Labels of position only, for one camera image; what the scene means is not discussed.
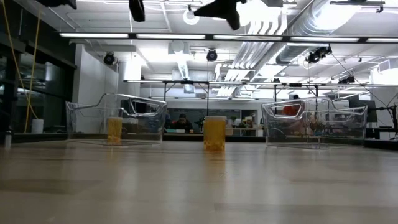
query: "ceiling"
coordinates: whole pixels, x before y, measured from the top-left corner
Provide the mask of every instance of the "ceiling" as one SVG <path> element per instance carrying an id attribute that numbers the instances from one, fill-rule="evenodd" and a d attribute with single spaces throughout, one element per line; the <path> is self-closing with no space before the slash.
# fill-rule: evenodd
<path id="1" fill-rule="evenodd" d="M 60 6 L 52 10 L 28 0 L 15 0 L 30 12 L 36 14 L 41 8 L 43 20 L 60 32 L 145 32 L 145 33 L 201 33 L 201 34 L 247 34 L 250 25 L 242 26 L 232 31 L 226 21 L 201 17 L 197 24 L 188 25 L 183 20 L 183 13 L 187 10 L 187 3 L 171 4 L 169 2 L 151 2 L 145 4 L 146 21 L 139 23 L 132 20 L 127 4 L 115 4 L 116 0 L 77 0 L 78 10 L 74 11 L 67 6 Z M 287 9 L 287 21 L 292 19 L 311 0 L 296 0 L 297 6 Z M 398 1 L 387 0 L 384 11 L 376 13 L 378 7 L 362 7 L 351 19 L 335 30 L 331 35 L 342 36 L 396 36 L 398 37 Z M 193 8 L 203 5 L 198 0 L 189 1 Z M 146 67 L 142 73 L 155 78 L 157 74 L 171 74 L 178 69 L 177 62 L 168 56 L 168 47 L 171 41 L 153 40 L 92 40 L 85 42 L 88 50 L 100 49 L 107 45 L 135 45 L 141 52 Z M 214 71 L 217 63 L 207 62 L 208 49 L 216 49 L 218 60 L 233 61 L 239 52 L 242 42 L 215 42 L 215 41 L 187 41 L 190 53 L 194 54 L 187 62 L 190 70 Z M 298 58 L 283 70 L 284 76 L 279 78 L 282 82 L 306 82 L 308 79 L 316 82 L 330 81 L 330 77 L 339 74 L 345 69 L 355 69 L 356 78 L 360 82 L 368 81 L 369 67 L 383 61 L 380 58 L 388 56 L 398 57 L 398 45 L 372 45 L 372 44 L 333 44 L 333 54 L 344 66 L 332 56 L 327 56 L 320 63 L 311 65 L 305 63 L 304 57 Z M 128 58 L 129 52 L 115 53 L 121 58 Z"/>

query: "white ceiling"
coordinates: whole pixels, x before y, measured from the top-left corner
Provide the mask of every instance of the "white ceiling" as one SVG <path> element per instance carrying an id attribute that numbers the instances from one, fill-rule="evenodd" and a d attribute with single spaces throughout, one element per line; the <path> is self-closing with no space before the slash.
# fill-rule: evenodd
<path id="1" fill-rule="evenodd" d="M 27 10 L 37 13 L 39 5 L 31 0 L 16 0 Z M 310 0 L 297 0 L 297 7 L 289 11 L 288 20 L 292 19 Z M 232 31 L 226 21 L 216 21 L 210 18 L 200 18 L 193 26 L 186 24 L 182 14 L 186 5 L 165 5 L 166 17 L 160 5 L 146 5 L 146 21 L 139 23 L 131 20 L 127 4 L 104 4 L 102 2 L 79 2 L 78 10 L 61 6 L 53 9 L 66 22 L 63 22 L 52 11 L 42 8 L 44 20 L 62 32 L 175 32 L 175 33 L 203 33 L 203 34 L 243 34 L 249 26 Z M 384 12 L 377 14 L 377 8 L 366 8 L 356 13 L 345 25 L 336 30 L 333 35 L 388 35 L 398 36 L 398 4 L 396 7 L 385 7 Z M 190 41 L 191 51 L 196 55 L 188 62 L 191 70 L 214 70 L 216 63 L 205 60 L 206 50 L 215 48 L 220 60 L 233 60 L 239 52 L 240 42 L 205 42 Z M 177 63 L 167 58 L 169 41 L 149 40 L 99 40 L 92 41 L 93 45 L 135 45 L 148 61 L 153 73 L 171 73 L 177 68 Z M 352 68 L 379 56 L 398 55 L 398 45 L 356 45 L 333 44 L 333 53 L 347 68 Z M 365 55 L 362 62 L 358 62 L 356 55 Z M 345 69 L 329 56 L 310 69 L 302 63 L 298 67 L 287 67 L 284 72 L 288 77 L 322 77 L 323 80 L 343 72 Z M 368 71 L 359 71 L 358 77 L 366 80 Z"/>

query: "person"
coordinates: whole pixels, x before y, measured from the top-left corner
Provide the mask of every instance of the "person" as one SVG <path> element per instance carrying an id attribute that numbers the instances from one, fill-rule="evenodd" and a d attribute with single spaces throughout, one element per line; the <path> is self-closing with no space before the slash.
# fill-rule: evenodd
<path id="1" fill-rule="evenodd" d="M 298 95 L 294 95 L 293 100 L 297 99 L 300 99 L 300 97 Z M 299 112 L 299 109 L 299 105 L 285 106 L 282 110 L 282 114 L 287 116 L 296 116 L 296 114 Z"/>
<path id="2" fill-rule="evenodd" d="M 187 115 L 180 114 L 180 119 L 174 124 L 174 129 L 184 129 L 186 133 L 189 133 L 193 127 L 192 123 L 187 120 Z"/>

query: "yellow cup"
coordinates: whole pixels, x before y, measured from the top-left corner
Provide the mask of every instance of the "yellow cup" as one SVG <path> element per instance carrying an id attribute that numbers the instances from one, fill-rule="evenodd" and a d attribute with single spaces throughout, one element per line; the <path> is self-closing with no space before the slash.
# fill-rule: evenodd
<path id="1" fill-rule="evenodd" d="M 207 116 L 203 133 L 203 147 L 207 151 L 225 150 L 225 116 Z"/>
<path id="2" fill-rule="evenodd" d="M 122 136 L 122 118 L 108 118 L 108 142 L 120 143 Z"/>

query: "monitor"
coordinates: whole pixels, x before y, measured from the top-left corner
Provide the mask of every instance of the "monitor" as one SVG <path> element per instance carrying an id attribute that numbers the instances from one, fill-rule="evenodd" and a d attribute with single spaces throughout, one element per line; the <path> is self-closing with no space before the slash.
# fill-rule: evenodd
<path id="1" fill-rule="evenodd" d="M 368 117 L 366 118 L 366 122 L 377 122 L 377 111 L 375 110 L 376 103 L 374 100 L 350 99 L 348 103 L 350 108 L 368 106 Z"/>

